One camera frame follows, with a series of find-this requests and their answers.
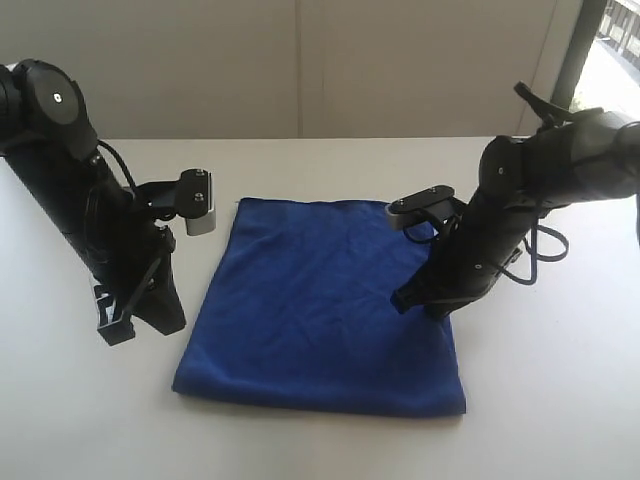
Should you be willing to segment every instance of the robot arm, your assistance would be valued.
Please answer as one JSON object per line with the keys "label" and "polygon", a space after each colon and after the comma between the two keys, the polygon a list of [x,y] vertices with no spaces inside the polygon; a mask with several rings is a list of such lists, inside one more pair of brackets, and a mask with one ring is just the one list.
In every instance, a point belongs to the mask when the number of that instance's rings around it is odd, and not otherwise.
{"label": "robot arm", "polygon": [[[566,255],[538,255],[538,232],[553,235],[568,248],[561,234],[538,225],[540,218],[575,202],[625,198],[640,191],[640,124],[601,109],[571,114],[535,97],[523,84],[516,91],[544,125],[530,138],[500,136],[487,146],[479,186],[468,205],[455,199],[450,187],[439,186],[387,207],[396,229],[407,233],[407,228],[430,221],[438,231],[428,241],[428,261],[393,294],[399,312],[424,305],[431,316],[444,317],[487,294],[501,275],[533,284],[537,260],[557,261]],[[525,239],[530,230],[531,245]],[[527,280],[508,272],[523,240],[532,255]]]}
{"label": "robot arm", "polygon": [[[127,188],[99,146],[115,157]],[[155,222],[178,215],[190,235],[213,230],[208,172],[136,185],[118,152],[98,140],[78,85],[35,60],[0,65],[0,155],[96,279],[98,331],[107,343],[133,338],[132,315],[165,335],[185,326],[171,269],[175,240]]]}

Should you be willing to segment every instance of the table surface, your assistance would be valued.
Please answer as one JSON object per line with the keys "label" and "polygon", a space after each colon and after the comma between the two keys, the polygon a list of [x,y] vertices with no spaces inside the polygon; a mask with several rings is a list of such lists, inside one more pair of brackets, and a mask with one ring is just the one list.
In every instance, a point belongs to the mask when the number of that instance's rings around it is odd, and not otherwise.
{"label": "table surface", "polygon": [[[546,223],[571,240],[538,284],[502,279],[453,315],[468,413],[407,420],[182,398],[170,385],[238,200],[467,200],[488,139],[118,141],[136,179],[214,172],[218,228],[174,221],[187,328],[107,347],[88,273],[0,163],[0,478],[640,478],[640,250],[632,199]],[[543,242],[541,249],[557,246]],[[515,271],[526,274],[527,260]]]}

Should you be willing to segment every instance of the blue cloth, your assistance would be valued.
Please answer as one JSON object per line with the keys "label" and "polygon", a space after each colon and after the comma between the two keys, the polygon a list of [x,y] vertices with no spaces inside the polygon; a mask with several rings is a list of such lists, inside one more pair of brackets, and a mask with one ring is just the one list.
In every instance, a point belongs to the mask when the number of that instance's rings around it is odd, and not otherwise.
{"label": "blue cloth", "polygon": [[389,228],[380,202],[243,199],[173,389],[294,409],[464,413],[449,319],[389,303],[427,255]]}

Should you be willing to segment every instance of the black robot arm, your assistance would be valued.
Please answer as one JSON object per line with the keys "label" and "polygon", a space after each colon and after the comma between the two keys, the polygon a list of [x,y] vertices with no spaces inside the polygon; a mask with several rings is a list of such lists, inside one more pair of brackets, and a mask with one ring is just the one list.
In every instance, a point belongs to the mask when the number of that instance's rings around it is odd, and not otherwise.
{"label": "black robot arm", "polygon": [[[428,261],[396,290],[392,303],[400,312],[424,305],[442,318],[481,298],[501,275],[531,285],[537,261],[557,261],[568,242],[555,230],[538,225],[550,211],[576,202],[625,198],[640,191],[640,124],[616,113],[591,109],[569,113],[516,86],[544,121],[536,135],[500,136],[485,149],[479,186],[468,205],[453,189],[433,187],[387,207],[395,229],[412,241],[411,226],[429,221],[438,234],[429,243]],[[526,234],[532,231],[531,245]],[[539,255],[538,233],[547,233],[566,247],[557,256]],[[508,267],[525,242],[532,255],[530,279]]]}
{"label": "black robot arm", "polygon": [[[100,148],[118,162],[128,187]],[[118,152],[98,140],[76,82],[35,60],[0,65],[0,155],[96,279],[98,331],[107,343],[134,337],[132,315],[165,335],[185,326],[171,268],[175,240],[156,221],[178,215],[190,235],[213,230],[209,172],[136,185]]]}

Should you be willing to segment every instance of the wall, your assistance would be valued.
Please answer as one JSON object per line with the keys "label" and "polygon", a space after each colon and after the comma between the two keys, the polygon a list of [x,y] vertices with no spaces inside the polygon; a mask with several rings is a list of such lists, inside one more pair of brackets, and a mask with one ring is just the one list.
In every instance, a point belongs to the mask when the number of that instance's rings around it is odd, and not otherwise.
{"label": "wall", "polygon": [[3,7],[0,59],[69,72],[105,137],[515,133],[511,89],[550,96],[579,4],[31,0]]}

